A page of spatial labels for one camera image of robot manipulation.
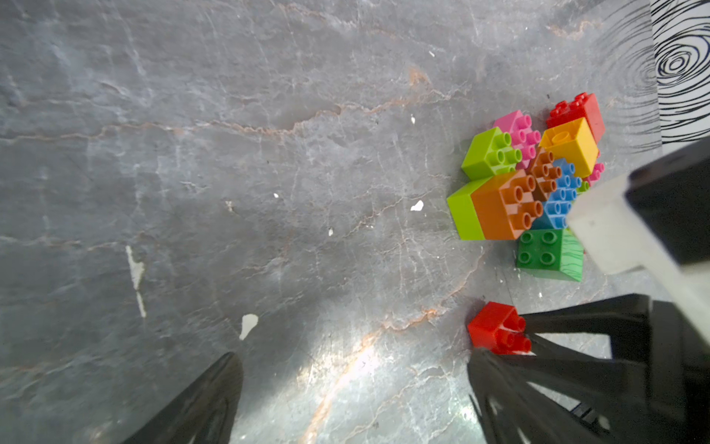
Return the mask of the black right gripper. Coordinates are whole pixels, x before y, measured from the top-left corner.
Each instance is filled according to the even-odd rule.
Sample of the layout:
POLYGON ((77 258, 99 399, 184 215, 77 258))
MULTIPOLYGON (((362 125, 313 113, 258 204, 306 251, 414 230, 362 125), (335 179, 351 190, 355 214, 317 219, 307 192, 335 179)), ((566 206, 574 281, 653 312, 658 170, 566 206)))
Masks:
POLYGON ((501 357, 580 401, 571 414, 587 429, 619 443, 709 441, 709 346, 673 303, 633 293, 523 319, 528 333, 610 336, 612 359, 544 338, 532 339, 531 354, 501 357))

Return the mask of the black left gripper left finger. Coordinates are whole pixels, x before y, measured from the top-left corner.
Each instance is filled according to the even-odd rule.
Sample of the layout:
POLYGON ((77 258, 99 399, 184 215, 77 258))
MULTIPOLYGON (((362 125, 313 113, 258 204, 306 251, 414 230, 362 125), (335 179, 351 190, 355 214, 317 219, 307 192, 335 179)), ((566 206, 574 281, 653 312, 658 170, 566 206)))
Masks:
POLYGON ((238 355, 224 354, 125 442, 228 444, 243 378, 238 355))

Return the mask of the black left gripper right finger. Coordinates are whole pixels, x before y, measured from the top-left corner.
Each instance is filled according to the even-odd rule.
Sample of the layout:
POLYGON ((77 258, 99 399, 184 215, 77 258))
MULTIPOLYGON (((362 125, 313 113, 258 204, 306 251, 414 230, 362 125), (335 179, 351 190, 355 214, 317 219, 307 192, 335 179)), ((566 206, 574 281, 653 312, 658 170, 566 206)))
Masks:
POLYGON ((533 388, 523 376, 486 349, 471 352, 468 376, 477 415, 488 443, 601 443, 569 411, 533 388))

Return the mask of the red small lego brick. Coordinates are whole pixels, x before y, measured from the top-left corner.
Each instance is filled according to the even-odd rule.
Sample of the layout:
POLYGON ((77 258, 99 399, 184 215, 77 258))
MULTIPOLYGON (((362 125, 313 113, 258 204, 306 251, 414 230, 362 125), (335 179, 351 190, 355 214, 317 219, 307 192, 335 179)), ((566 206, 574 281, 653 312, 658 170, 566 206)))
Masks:
POLYGON ((498 355, 530 353, 532 342, 525 335, 526 320, 512 305, 490 302, 469 322, 471 343, 498 355))

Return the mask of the dark green lego brick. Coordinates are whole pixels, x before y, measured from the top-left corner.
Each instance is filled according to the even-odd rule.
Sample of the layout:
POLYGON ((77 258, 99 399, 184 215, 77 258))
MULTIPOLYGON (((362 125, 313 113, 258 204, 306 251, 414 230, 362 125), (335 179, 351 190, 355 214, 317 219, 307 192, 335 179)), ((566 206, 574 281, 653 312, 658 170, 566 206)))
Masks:
POLYGON ((543 279, 582 281, 584 248, 569 229, 532 229, 518 240, 517 268, 543 279))

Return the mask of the lime long lego brick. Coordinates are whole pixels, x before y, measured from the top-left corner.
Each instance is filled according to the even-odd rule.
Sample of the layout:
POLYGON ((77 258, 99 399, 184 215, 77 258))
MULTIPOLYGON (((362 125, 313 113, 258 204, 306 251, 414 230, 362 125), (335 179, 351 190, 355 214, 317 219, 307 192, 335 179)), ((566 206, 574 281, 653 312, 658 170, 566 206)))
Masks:
POLYGON ((471 196, 488 181, 489 178, 471 181, 447 198, 456 230, 463 241, 486 239, 471 196))

